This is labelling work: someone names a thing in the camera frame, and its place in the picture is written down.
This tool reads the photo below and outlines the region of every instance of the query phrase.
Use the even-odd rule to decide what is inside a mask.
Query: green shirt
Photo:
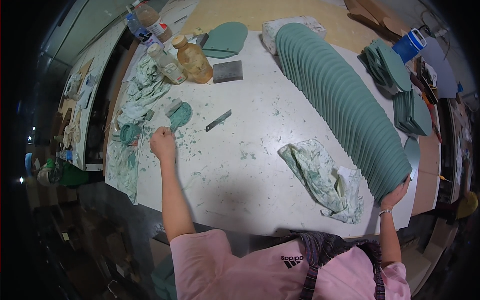
[[[61,164],[61,170],[56,170],[55,162],[53,159],[47,159],[47,168],[52,168],[50,172],[61,174],[58,184],[65,186],[76,186],[84,184],[88,181],[88,172],[82,171],[69,162],[63,162]]]

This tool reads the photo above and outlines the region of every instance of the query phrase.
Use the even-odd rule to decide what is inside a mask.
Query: white work table
[[[393,122],[390,100],[385,99],[357,59],[357,54],[333,46],[357,71]],[[163,108],[179,97],[193,108],[190,122],[176,132],[177,170],[194,222],[222,229],[262,235],[283,235],[283,229],[324,231],[342,237],[379,232],[379,209],[362,177],[364,199],[361,223],[344,224],[321,216],[322,206],[307,193],[277,150],[289,143],[317,139],[338,166],[356,168],[325,120],[282,73],[263,46],[260,32],[249,31],[239,55],[216,64],[241,60],[243,80],[213,84],[187,81],[172,86],[153,108],[145,123],[137,154],[139,204],[161,211],[162,185],[159,161],[149,148],[149,133],[169,126]],[[224,124],[206,132],[206,126],[227,110]],[[407,136],[398,131],[402,144]],[[417,176],[408,193],[394,208],[395,227],[408,226],[415,198]]]

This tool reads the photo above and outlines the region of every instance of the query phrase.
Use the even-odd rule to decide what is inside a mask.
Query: bottle cap
[[[159,45],[157,43],[151,44],[150,47],[148,47],[147,49],[147,54],[150,56],[155,56],[160,53],[160,51],[162,51],[164,47],[165,46]]]
[[[178,35],[172,39],[172,46],[174,48],[181,48],[187,43],[187,38],[184,35]]]

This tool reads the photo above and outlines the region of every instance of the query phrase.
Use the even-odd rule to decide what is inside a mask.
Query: bottle label
[[[183,76],[182,72],[177,68],[177,65],[175,65],[173,62],[166,65],[164,71],[171,78],[175,79],[179,84],[185,81],[185,76]]]
[[[164,33],[166,28],[167,24],[163,23],[162,18],[158,18],[155,23],[147,27],[148,31],[153,32],[156,36]]]
[[[152,44],[159,44],[163,45],[162,42],[151,32],[149,32],[146,28],[139,28],[135,31],[134,35],[145,45],[150,47]]]

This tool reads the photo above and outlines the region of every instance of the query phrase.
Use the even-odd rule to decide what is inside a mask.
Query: adidas logo
[[[280,259],[285,263],[287,268],[290,269],[291,267],[294,267],[301,263],[301,261],[303,260],[303,256],[282,256]]]

